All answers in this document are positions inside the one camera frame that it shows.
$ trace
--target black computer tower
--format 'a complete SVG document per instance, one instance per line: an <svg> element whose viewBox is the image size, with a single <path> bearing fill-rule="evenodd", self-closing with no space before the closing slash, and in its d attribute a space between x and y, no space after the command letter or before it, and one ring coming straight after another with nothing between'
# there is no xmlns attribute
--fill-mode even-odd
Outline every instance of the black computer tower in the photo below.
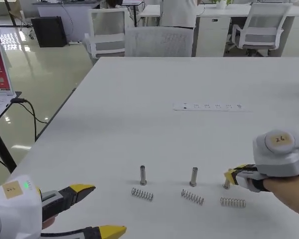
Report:
<svg viewBox="0 0 299 239"><path fill-rule="evenodd" d="M31 21L40 47L63 47L68 44L61 17L35 17Z"/></svg>

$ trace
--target metal pin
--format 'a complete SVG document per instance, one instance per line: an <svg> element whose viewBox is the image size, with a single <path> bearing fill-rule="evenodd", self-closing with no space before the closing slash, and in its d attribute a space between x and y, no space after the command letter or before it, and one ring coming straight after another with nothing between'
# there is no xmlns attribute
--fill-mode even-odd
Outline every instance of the metal pin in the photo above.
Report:
<svg viewBox="0 0 299 239"><path fill-rule="evenodd" d="M145 166L144 165L142 165L141 167L140 167L140 170L141 170L141 180L140 180L140 184L142 185L142 186L145 186L146 185L146 176L145 176Z"/></svg>
<svg viewBox="0 0 299 239"><path fill-rule="evenodd" d="M192 186L192 187L196 186L197 171L198 171L198 168L193 167L193 171L191 173L191 180L189 182L190 186Z"/></svg>
<svg viewBox="0 0 299 239"><path fill-rule="evenodd" d="M223 184L223 188L224 188L224 189L230 189L230 182L229 182L228 179L226 179L225 183Z"/></svg>

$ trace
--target number label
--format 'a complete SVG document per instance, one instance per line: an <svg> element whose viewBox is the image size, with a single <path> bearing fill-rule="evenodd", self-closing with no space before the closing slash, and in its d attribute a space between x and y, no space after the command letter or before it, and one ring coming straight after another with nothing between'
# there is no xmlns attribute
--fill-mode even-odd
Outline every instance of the number label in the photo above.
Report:
<svg viewBox="0 0 299 239"><path fill-rule="evenodd" d="M292 143L290 136L286 133L273 135L270 140L273 146L283 146Z"/></svg>
<svg viewBox="0 0 299 239"><path fill-rule="evenodd" d="M23 194L18 181L3 184L2 187L7 199L14 198Z"/></svg>

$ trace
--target white shirt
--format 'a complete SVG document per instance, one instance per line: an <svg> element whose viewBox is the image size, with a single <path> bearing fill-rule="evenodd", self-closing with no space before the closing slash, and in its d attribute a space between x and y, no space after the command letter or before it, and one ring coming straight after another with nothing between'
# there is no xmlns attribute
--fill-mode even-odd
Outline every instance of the white shirt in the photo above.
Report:
<svg viewBox="0 0 299 239"><path fill-rule="evenodd" d="M195 27L197 0L163 0L160 25Z"/></svg>

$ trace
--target person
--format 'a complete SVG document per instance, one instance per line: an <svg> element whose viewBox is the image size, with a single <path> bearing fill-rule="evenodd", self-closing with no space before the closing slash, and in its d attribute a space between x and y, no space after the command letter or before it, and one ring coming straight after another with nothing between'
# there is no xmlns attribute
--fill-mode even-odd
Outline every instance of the person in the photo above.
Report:
<svg viewBox="0 0 299 239"><path fill-rule="evenodd" d="M299 176L265 179L264 187L287 207L299 214Z"/></svg>
<svg viewBox="0 0 299 239"><path fill-rule="evenodd" d="M46 220L44 223L42 223L42 229L46 229L48 228L49 226L51 226L55 221L55 217L52 217L48 220Z"/></svg>
<svg viewBox="0 0 299 239"><path fill-rule="evenodd" d="M160 26L194 29L197 5L201 0L163 0L160 11Z"/></svg>
<svg viewBox="0 0 299 239"><path fill-rule="evenodd" d="M116 8L116 6L121 6L123 4L123 0L106 0L109 8Z"/></svg>

